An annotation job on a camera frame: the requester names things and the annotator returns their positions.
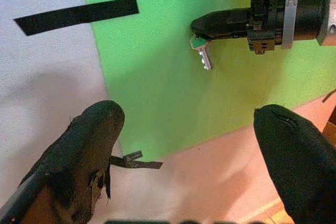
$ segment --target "metal bracket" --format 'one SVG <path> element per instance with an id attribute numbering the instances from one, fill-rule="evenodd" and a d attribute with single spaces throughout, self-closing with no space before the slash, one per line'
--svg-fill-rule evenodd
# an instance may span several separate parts
<path id="1" fill-rule="evenodd" d="M 283 21 L 284 31 L 282 32 L 282 49 L 292 48 L 297 5 L 298 0 L 286 0 L 285 16 Z"/>

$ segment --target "key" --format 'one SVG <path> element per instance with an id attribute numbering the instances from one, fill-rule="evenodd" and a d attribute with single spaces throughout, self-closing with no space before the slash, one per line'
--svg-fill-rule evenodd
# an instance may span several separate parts
<path id="1" fill-rule="evenodd" d="M 204 69 L 212 70 L 213 66 L 209 56 L 208 41 L 201 37 L 194 35 L 190 40 L 191 47 L 198 51 L 198 54 L 202 57 L 202 63 Z"/>

